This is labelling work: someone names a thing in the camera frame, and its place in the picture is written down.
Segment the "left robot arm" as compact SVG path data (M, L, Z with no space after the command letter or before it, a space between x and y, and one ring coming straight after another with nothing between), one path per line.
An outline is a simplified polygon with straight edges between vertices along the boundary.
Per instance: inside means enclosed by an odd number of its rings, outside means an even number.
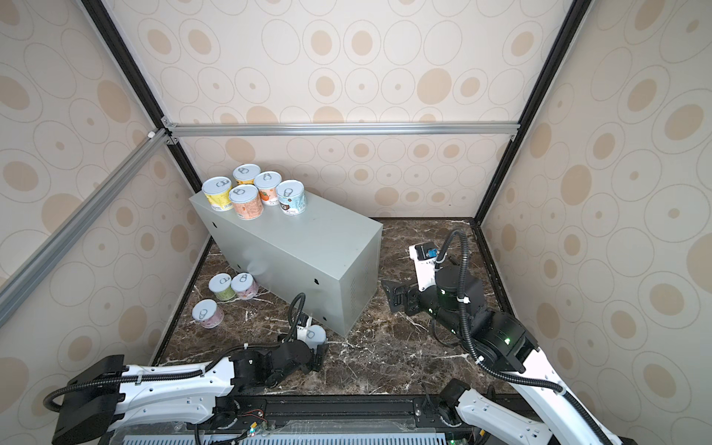
M302 310L300 293L287 311L289 331L274 344L243 343L207 363L127 365L115 354L44 397L59 418L55 444L83 444L121 426L169 421L200 425L216 417L222 399L273 389L297 371L318 372L328 349L326 331Z

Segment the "pink can behind cabinet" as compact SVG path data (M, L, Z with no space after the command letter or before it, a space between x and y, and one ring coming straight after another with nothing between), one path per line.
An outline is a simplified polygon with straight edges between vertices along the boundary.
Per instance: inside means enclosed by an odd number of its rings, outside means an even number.
M259 294L259 285L250 273L240 273L231 280L231 289L239 300L251 300Z

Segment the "green can behind cabinet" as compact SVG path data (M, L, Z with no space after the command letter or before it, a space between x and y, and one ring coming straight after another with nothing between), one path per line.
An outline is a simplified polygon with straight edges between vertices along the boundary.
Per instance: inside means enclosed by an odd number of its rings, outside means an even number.
M226 273L213 276L209 281L209 290L213 293L216 300L222 302L233 300L237 296L232 289L232 276Z

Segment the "tall yellow label can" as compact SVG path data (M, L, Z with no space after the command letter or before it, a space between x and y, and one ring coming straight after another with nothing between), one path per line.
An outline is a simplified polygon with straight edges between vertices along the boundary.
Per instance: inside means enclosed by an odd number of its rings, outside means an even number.
M233 209L233 202L229 196L232 188L230 178L216 176L203 183L202 192L214 211L223 212Z

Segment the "pink label can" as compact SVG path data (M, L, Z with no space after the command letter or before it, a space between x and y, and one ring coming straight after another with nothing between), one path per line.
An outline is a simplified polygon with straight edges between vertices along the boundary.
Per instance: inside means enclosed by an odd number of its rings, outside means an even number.
M237 216L243 221L259 218L263 213L260 192L255 185L238 185L229 192Z
M282 176L279 172L268 171L258 174L254 179L254 185L259 191L263 205L277 206L278 196L276 187L282 183Z

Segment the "black right corner post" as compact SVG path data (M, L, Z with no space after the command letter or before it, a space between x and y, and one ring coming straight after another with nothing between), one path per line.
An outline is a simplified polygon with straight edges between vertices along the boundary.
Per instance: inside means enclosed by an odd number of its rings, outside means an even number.
M520 116L517 134L504 150L502 159L500 159L498 163L494 176L489 182L484 198L473 219L474 228L480 227L484 223L592 3L593 1L591 0L575 0L571 2L565 20L554 39L553 46L547 59L544 61L540 75L534 83L534 87Z

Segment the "blue label can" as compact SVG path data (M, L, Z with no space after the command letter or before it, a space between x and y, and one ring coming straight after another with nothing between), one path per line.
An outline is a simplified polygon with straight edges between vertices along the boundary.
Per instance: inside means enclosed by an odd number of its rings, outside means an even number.
M313 352L327 343L326 331L322 326L299 326L297 329L298 340L304 342Z
M283 181L276 187L278 203L283 213L295 216L306 209L305 187L298 180Z

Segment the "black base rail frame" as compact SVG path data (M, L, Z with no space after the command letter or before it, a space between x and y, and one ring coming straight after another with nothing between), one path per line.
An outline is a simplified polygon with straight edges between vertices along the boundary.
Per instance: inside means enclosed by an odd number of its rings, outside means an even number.
M115 422L102 444L562 444L520 396L489 399L457 387L439 394L233 396L203 420L176 413Z

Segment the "black corner post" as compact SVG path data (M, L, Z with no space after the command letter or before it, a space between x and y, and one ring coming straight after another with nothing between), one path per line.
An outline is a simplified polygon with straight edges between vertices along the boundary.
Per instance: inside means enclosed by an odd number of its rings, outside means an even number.
M170 122L168 118L165 116L161 105L159 105L159 101L154 95L144 73L136 63L136 58L132 54L132 51L126 42L124 42L114 20L109 16L109 10L102 1L82 0L79 1L79 5L87 13L90 22L95 26L99 37L107 46L109 53L117 63L124 78L128 81L131 89L133 89L135 96L144 109L144 112L148 115L150 122L159 130L167 132L169 137L167 146L172 158L192 188L193 193L198 193L202 186L198 173L178 137L175 136L169 128Z
M593 1L591 0L575 0L571 2L565 20L554 39L553 46L547 59L544 61L540 75L534 83L534 87L520 116L517 134L504 150L502 159L500 159L498 163L494 176L489 182L484 198L473 219L474 228L480 227L484 223L592 3Z

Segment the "small yellow label can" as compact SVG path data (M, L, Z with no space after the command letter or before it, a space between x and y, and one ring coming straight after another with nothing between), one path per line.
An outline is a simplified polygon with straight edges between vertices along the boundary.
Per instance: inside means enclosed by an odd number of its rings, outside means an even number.
M246 163L235 168L232 174L238 185L253 185L257 176L261 174L261 167L257 164Z

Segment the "aluminium left side rail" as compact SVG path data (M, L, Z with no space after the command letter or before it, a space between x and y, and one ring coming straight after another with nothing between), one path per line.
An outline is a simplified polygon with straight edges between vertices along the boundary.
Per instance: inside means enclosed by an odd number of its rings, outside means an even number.
M96 222L116 196L143 168L155 152L166 146L170 135L156 129L144 139L106 180L59 226L47 241L1 287L1 323L6 324L25 300L52 272L77 240Z

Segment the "black left corner post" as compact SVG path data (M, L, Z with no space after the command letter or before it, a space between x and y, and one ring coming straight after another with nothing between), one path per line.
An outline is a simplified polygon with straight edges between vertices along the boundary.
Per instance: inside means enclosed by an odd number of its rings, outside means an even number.
M132 54L132 51L126 42L124 42L114 20L109 16L109 10L102 1L82 0L79 1L79 5L87 13L90 22L95 26L99 37L107 46L109 53L117 63L124 78L128 81L131 89L133 89L135 96L144 109L144 112L148 115L150 122L159 130L167 132L169 137L167 146L172 158L192 188L193 193L198 193L202 186L198 173L178 137L175 136L169 128L170 122L168 118L165 116L161 105L159 105L159 101L154 95L144 73L136 63L136 58Z

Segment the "grey metal cabinet box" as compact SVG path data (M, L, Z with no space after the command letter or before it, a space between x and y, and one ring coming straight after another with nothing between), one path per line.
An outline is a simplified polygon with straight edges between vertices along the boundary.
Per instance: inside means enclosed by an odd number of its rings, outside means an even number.
M346 337L376 295L383 225L315 194L306 198L300 215L274 206L250 221L214 211L202 193L190 202L235 270L286 302L305 294L306 313Z

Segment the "horizontal aluminium back rail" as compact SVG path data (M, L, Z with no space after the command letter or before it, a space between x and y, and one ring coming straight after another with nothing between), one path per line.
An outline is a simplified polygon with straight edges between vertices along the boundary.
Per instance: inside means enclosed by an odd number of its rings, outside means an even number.
M516 135L517 122L343 122L343 123L173 123L178 137L367 136L367 135Z

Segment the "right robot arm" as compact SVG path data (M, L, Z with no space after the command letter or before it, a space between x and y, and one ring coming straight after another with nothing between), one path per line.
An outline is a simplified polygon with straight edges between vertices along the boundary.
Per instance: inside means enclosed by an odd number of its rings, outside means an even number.
M560 378L534 335L517 318L489 308L480 280L469 272L465 233L409 248L416 278L383 281L391 311L427 314L446 328L486 375L509 384L537 416L530 419L453 379L430 413L448 428L469 426L474 441L486 436L507 444L630 444L606 428Z

